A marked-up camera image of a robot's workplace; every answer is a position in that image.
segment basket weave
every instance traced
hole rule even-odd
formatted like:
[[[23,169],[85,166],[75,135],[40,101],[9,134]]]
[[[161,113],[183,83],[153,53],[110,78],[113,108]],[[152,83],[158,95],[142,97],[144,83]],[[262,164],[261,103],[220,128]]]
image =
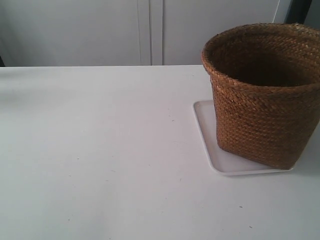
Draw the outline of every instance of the basket weave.
[[[320,119],[320,32],[300,24],[239,26],[211,38],[202,62],[219,147],[293,167]]]

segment square tray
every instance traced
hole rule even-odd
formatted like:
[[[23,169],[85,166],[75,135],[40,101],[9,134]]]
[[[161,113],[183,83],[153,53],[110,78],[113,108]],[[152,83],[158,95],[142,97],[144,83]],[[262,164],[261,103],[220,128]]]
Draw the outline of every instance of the square tray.
[[[211,166],[218,173],[234,176],[288,172],[293,169],[272,168],[222,150],[217,143],[214,102],[212,100],[198,101],[193,108]]]

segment table surface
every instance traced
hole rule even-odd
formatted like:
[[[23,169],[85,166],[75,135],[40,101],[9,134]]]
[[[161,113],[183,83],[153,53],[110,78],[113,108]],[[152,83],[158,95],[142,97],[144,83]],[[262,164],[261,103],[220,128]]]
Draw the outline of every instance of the table surface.
[[[1,240],[315,240],[320,150],[221,176],[193,103],[202,66],[0,70]]]

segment woven basket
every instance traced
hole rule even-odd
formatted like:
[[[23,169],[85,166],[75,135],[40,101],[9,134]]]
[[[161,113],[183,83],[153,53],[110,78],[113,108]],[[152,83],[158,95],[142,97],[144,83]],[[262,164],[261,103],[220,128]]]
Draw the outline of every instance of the woven basket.
[[[210,39],[202,62],[219,147],[292,168],[320,119],[320,32],[300,24],[239,26]]]

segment basket rim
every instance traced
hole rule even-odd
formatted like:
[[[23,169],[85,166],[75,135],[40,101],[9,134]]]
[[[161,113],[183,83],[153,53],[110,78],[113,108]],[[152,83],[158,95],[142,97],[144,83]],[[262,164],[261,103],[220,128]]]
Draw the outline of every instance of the basket rim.
[[[297,37],[307,36],[310,40],[314,40],[319,42],[320,45],[320,30],[314,29],[312,27],[305,26],[303,24],[286,24],[286,23],[255,23],[255,24],[246,24],[236,26],[229,30],[226,30],[220,34],[213,36],[204,46],[202,53],[201,53],[201,60],[205,70],[211,76],[211,83],[212,77],[223,77],[226,81],[220,81],[219,84],[223,85],[227,88],[232,88],[234,90],[245,91],[245,92],[253,92],[255,90],[259,91],[260,93],[265,94],[275,94],[275,93],[287,93],[287,94],[294,94],[294,93],[305,93],[305,92],[313,92],[320,90],[320,80],[319,82],[299,85],[299,86],[259,86],[250,83],[242,82],[236,78],[232,78],[227,74],[218,71],[210,61],[210,56],[212,53],[212,44],[215,43],[214,48],[219,46],[216,44],[217,39],[228,40],[232,37],[239,34],[240,31],[243,30],[251,30],[249,34],[252,35],[261,35],[261,34],[275,34],[275,35],[284,35],[284,30],[291,31]]]

